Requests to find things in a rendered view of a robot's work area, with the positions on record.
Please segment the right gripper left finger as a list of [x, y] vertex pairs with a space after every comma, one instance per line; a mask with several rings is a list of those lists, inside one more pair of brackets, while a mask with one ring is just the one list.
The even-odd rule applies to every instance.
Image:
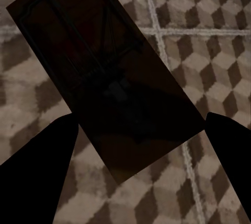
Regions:
[[52, 224], [79, 132], [64, 115], [0, 165], [0, 224]]

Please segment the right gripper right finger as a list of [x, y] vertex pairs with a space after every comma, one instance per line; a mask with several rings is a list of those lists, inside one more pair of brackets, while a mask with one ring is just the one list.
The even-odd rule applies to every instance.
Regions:
[[233, 119], [208, 112], [205, 130], [251, 222], [251, 130]]

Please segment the mousetrap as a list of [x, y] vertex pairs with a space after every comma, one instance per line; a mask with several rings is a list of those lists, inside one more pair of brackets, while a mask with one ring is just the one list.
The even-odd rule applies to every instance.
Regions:
[[118, 0], [6, 9], [118, 185], [209, 127]]

